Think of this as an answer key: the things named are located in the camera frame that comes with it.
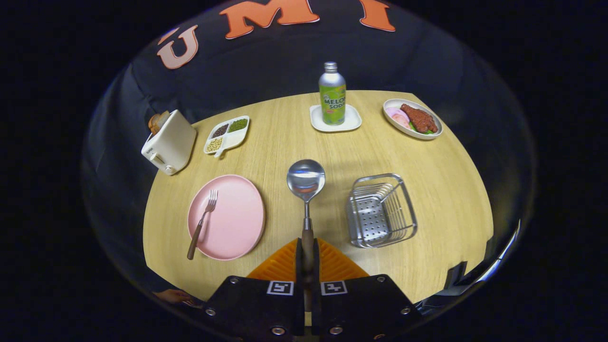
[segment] white coaster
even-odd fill
[[[321,105],[314,105],[310,107],[310,123],[316,130],[322,132],[351,131],[359,128],[359,126],[361,126],[361,122],[359,112],[351,105],[346,105],[344,122],[340,125],[328,125],[323,121]]]

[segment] orange gripper pad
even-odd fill
[[[369,276],[336,247],[319,238],[317,238],[317,243],[319,244],[319,259],[321,259],[319,281],[343,281]]]
[[[298,239],[294,239],[281,247],[251,271],[247,277],[266,281],[295,281],[297,242]],[[342,281],[369,276],[336,247],[319,238],[317,238],[317,243],[321,259],[319,281]]]
[[[295,282],[295,248],[297,244],[298,239],[294,239],[281,247],[251,271],[247,277],[263,281]]]

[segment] steak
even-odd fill
[[[437,133],[437,125],[435,125],[435,121],[433,121],[433,118],[425,111],[412,108],[405,103],[401,105],[401,110],[406,112],[407,117],[410,118],[410,122],[420,133],[426,133],[428,130],[433,133]]]

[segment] beans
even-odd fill
[[[226,133],[227,129],[228,129],[228,124],[225,124],[222,127],[219,127],[218,130],[213,133],[213,136],[211,138],[217,138],[218,136],[221,136],[222,134]]]
[[[207,152],[213,152],[219,150],[219,147],[222,146],[222,140],[224,138],[219,138],[212,140],[209,145],[207,145]]]
[[[230,125],[230,128],[228,129],[228,132],[230,133],[230,132],[242,130],[246,126],[247,126],[247,119],[236,120],[235,122],[232,122],[232,124]]]

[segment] metal spoon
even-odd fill
[[[310,219],[308,203],[325,185],[325,170],[316,161],[304,159],[295,162],[287,171],[287,186],[294,195],[304,201],[304,228],[302,229],[303,267],[306,273],[313,268],[313,223]]]

